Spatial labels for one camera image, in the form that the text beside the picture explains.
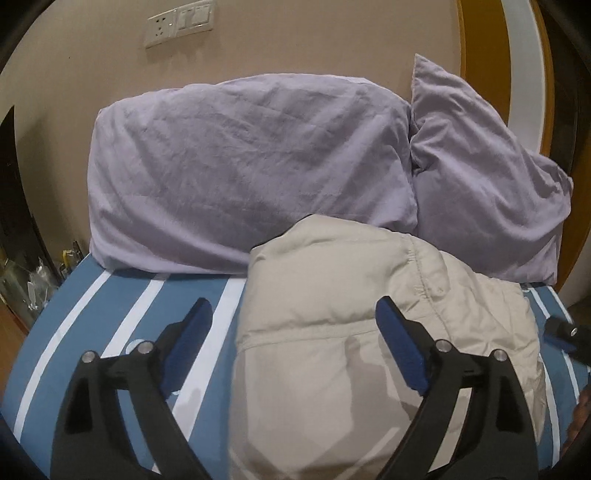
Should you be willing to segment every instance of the blue gripper pad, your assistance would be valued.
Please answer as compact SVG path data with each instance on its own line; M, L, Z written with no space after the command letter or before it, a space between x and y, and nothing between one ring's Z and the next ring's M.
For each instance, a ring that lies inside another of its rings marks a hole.
M160 382L160 391L164 398L183 386L205 337L212 328L212 317L212 306L204 301L197 302L184 318L184 329L164 361Z
M403 325L407 320L392 309L388 300L380 299L375 306L375 321L404 381L424 396L429 389L425 359Z

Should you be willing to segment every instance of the wooden furniture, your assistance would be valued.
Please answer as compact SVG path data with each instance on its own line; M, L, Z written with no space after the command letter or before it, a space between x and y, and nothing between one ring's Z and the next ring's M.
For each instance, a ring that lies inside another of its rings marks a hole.
M26 335L25 327L8 307L0 302L0 399L4 394L12 364Z
M574 183L572 210L564 223L558 264L559 290L573 272L591 229L591 24L585 2L538 1L556 63L556 106L557 113L561 113L554 133L563 145L553 145L550 158L558 161L555 157L562 157L559 164L568 160L561 166Z

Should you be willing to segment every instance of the wooden floor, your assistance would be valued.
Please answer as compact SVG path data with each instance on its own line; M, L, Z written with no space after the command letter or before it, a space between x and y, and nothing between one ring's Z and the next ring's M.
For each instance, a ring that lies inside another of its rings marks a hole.
M0 399L4 396L8 375L24 340L25 334L14 316L0 301Z

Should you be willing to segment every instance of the pillowcase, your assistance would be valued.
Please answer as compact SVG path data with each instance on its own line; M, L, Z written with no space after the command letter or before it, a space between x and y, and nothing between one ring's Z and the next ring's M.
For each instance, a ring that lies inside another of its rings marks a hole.
M311 213L417 226L410 105L364 79L267 74L99 112L90 251L105 268L245 274L252 247Z
M478 273L554 284L571 179L522 147L464 80L420 55L412 88L417 236Z

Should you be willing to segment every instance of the light switch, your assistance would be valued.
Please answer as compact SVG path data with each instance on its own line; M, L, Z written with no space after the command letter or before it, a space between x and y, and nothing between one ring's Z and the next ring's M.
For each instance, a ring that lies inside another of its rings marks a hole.
M191 7L187 10L187 18L185 19L185 27L190 27L191 26L191 19L193 18L193 12L194 12L194 8Z
M205 7L198 7L195 9L193 18L191 19L191 25L201 25L207 23L209 20L209 5Z
M186 28L186 27L187 27L187 11L186 10L182 10L178 14L178 18L177 18L177 29L180 30L180 29Z

